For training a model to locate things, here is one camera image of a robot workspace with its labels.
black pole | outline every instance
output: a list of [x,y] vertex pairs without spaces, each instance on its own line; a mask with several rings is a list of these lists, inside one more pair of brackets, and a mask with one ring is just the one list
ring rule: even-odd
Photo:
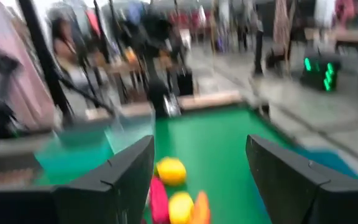
[[96,14],[96,18],[98,20],[98,26],[99,26],[99,30],[100,30],[99,49],[100,49],[100,52],[103,54],[103,57],[106,60],[106,63],[109,64],[110,63],[109,50],[107,48],[107,40],[106,40],[106,36],[105,36],[104,30],[103,30],[102,22],[101,22],[99,6],[98,6],[98,3],[96,2],[96,0],[93,1],[93,4],[94,4],[94,12]]
[[173,3],[175,5],[175,14],[179,16],[179,9],[178,9],[178,0],[173,0]]
[[55,105],[60,108],[64,116],[71,116],[68,100],[62,87],[60,86],[57,67],[47,47],[44,36],[42,35],[43,31],[41,29],[35,7],[32,4],[32,1],[29,0],[18,0],[18,3],[22,9],[27,27],[29,28],[31,40],[34,45],[34,49],[37,52],[40,65],[45,76],[45,82],[47,83],[52,100]]
[[117,23],[117,17],[116,17],[116,13],[114,11],[114,6],[112,4],[112,0],[109,0],[109,6],[110,6],[110,11],[111,11],[111,19],[112,19],[112,25],[114,26],[114,39],[116,41],[116,44],[117,44],[117,47],[118,47],[118,50],[119,50],[119,53],[121,54],[121,57],[123,59],[126,59],[126,56],[125,56],[125,53],[121,47],[121,44],[120,44],[120,40],[119,40],[119,37],[118,37],[118,31],[120,30],[119,26],[118,26],[118,23]]
[[[296,14],[298,12],[298,0],[293,0],[291,7],[293,7],[293,14],[292,14],[292,18],[290,18],[290,21],[291,21],[291,23],[290,23],[290,36],[289,36],[289,40],[288,40],[288,43],[287,43],[288,44],[287,49],[285,49],[285,51],[284,51],[284,60],[286,62],[290,61],[291,50],[292,50],[292,40],[295,38],[296,29],[294,28],[293,20],[295,20],[295,23],[296,23],[296,20],[297,20]],[[321,30],[319,30],[319,35],[320,35],[320,39],[321,39],[321,35],[322,35]]]
[[234,17],[234,5],[233,0],[229,1],[229,13],[230,13],[230,20],[229,20],[229,29],[231,30],[232,27],[234,27],[234,23],[236,21],[236,18]]
[[[73,13],[73,18],[74,18],[74,23],[75,23],[76,29],[79,30],[80,25],[78,23],[77,16],[76,16],[73,8],[72,8],[72,10],[73,10],[72,13]],[[90,80],[88,69],[87,69],[91,65],[89,60],[88,60],[88,57],[87,57],[88,52],[90,50],[86,47],[86,43],[85,43],[84,39],[81,38],[81,36],[77,37],[77,41],[81,42],[80,46],[85,46],[84,49],[82,49],[82,47],[80,47],[81,50],[77,51],[77,53],[76,53],[77,54],[77,59],[78,59],[78,65],[83,69],[83,71],[85,73],[86,81],[88,82],[88,85],[89,85],[89,90],[91,90],[93,96],[96,97],[97,96],[96,90],[94,89],[94,86],[93,86],[93,84],[92,84],[92,82]],[[98,72],[96,72],[95,77],[96,77],[96,80],[98,81],[98,85],[100,85],[100,83],[101,83],[99,81],[100,80],[99,76],[100,76],[100,74]],[[99,105],[99,103],[97,101],[94,101],[93,103],[94,103],[95,107],[97,107],[97,108],[100,107],[100,105]]]
[[262,59],[262,45],[263,45],[263,36],[264,36],[264,32],[261,30],[258,30],[256,32],[256,49],[255,49],[255,61],[254,61],[254,76],[259,76],[259,75],[263,75],[263,70],[262,70],[262,64],[261,64],[261,59]]

